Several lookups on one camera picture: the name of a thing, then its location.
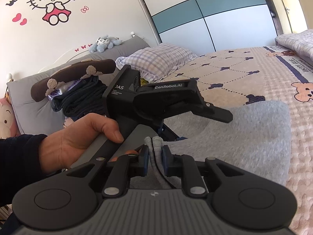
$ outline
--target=plaid pillow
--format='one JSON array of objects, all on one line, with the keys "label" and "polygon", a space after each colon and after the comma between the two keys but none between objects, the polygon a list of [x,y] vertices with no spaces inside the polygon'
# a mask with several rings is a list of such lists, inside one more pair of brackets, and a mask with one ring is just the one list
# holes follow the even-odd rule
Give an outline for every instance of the plaid pillow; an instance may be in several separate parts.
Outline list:
[{"label": "plaid pillow", "polygon": [[121,69],[129,64],[132,69],[140,71],[141,78],[152,83],[167,77],[195,58],[197,55],[188,49],[161,43],[154,48],[138,50],[128,57],[119,57],[116,66]]}]

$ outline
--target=beige blanket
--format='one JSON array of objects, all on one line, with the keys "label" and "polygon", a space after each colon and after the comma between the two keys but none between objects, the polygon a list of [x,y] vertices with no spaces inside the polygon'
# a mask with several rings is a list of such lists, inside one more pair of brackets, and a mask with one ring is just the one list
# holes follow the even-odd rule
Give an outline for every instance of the beige blanket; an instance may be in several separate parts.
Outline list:
[{"label": "beige blanket", "polygon": [[286,186],[298,202],[291,223],[298,235],[313,234],[312,69],[293,51],[279,46],[245,48],[199,57],[162,80],[195,78],[205,101],[218,107],[262,100],[280,100],[289,105],[292,158]]}]

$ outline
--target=gray ribbed surface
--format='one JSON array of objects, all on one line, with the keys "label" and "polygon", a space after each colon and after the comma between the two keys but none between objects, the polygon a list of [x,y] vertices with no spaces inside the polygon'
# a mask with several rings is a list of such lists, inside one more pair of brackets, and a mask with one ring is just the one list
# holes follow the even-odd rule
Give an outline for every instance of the gray ribbed surface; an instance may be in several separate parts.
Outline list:
[{"label": "gray ribbed surface", "polygon": [[[106,200],[85,223],[54,235],[252,235],[217,219],[205,201],[186,197],[180,189],[129,189],[119,199]],[[52,232],[22,228],[17,235],[43,235]],[[287,229],[263,235],[292,235]]]}]

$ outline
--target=pink heart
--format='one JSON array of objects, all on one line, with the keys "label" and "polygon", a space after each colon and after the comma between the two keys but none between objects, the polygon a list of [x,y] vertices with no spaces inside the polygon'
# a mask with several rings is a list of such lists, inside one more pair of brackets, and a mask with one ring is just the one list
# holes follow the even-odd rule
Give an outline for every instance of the pink heart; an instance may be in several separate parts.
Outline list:
[{"label": "pink heart", "polygon": [[20,23],[21,26],[25,25],[27,23],[27,19],[24,18],[23,21]]},{"label": "pink heart", "polygon": [[17,22],[21,20],[21,13],[16,14],[15,18],[12,19],[13,22]]}]

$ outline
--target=brown bear pillow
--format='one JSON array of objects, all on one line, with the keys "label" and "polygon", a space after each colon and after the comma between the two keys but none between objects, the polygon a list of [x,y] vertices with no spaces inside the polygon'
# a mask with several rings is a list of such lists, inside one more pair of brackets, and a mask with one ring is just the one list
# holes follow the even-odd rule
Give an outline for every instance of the brown bear pillow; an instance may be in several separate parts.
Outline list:
[{"label": "brown bear pillow", "polygon": [[52,74],[51,77],[35,83],[30,90],[30,95],[35,102],[39,102],[51,94],[57,87],[60,87],[67,82],[86,79],[91,75],[99,76],[110,74],[114,72],[115,68],[115,62],[111,59],[86,59],[66,66]]}]

